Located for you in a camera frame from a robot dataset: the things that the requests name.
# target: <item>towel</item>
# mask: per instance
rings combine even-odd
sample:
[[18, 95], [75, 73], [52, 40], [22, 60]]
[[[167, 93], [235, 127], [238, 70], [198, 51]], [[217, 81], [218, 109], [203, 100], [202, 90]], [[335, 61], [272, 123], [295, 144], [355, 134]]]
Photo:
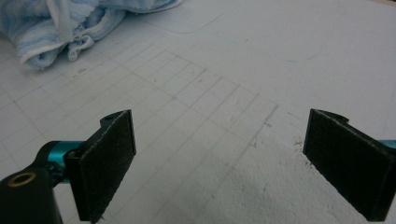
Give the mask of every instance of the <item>towel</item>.
[[108, 35], [127, 11], [151, 13], [182, 0], [1, 0], [0, 32], [16, 46], [20, 63], [50, 66], [68, 50], [70, 61]]

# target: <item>crumpled fabric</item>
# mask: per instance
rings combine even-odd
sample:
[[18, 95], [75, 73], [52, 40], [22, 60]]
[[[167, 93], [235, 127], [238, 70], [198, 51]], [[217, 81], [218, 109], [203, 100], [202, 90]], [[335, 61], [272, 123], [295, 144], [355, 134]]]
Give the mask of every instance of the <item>crumpled fabric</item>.
[[108, 35], [127, 11], [151, 13], [182, 0], [1, 0], [0, 32], [16, 46], [20, 63], [50, 66], [67, 50], [70, 61]]

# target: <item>light blue cloth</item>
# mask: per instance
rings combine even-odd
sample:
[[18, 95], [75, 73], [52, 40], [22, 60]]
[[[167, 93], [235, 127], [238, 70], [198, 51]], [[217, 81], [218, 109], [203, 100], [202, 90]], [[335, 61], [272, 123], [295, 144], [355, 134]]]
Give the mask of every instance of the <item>light blue cloth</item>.
[[74, 61], [105, 37], [126, 11], [150, 13], [182, 0], [0, 0], [0, 32], [17, 47], [20, 63], [50, 66], [66, 47]]

